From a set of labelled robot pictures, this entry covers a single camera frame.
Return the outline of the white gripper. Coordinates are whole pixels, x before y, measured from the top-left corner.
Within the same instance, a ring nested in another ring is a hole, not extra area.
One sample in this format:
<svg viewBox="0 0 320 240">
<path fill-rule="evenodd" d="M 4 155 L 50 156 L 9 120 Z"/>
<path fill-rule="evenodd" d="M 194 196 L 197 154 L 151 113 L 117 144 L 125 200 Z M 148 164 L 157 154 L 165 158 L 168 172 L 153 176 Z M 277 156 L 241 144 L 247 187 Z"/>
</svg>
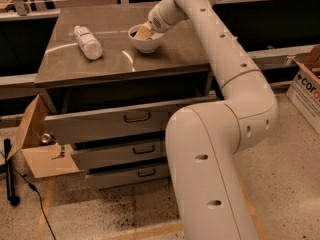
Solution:
<svg viewBox="0 0 320 240">
<path fill-rule="evenodd" d="M 151 9 L 148 14 L 148 22 L 139 27 L 134 38 L 149 40 L 152 38 L 154 31 L 165 33 L 186 18 L 187 16 L 175 0 L 161 0 Z"/>
</svg>

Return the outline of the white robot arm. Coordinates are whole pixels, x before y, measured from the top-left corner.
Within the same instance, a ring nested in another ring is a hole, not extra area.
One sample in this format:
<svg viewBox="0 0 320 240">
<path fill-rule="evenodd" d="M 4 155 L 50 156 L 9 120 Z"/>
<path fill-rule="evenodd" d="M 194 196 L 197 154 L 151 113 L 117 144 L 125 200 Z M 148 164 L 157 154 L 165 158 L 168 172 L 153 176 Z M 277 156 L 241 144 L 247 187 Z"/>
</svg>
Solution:
<svg viewBox="0 0 320 240">
<path fill-rule="evenodd" d="M 215 0 L 162 0 L 149 13 L 164 33 L 188 19 L 223 95 L 189 105 L 168 121 L 165 145 L 186 240 L 260 240 L 233 154 L 274 128 L 276 97 L 266 78 L 213 10 Z"/>
</svg>

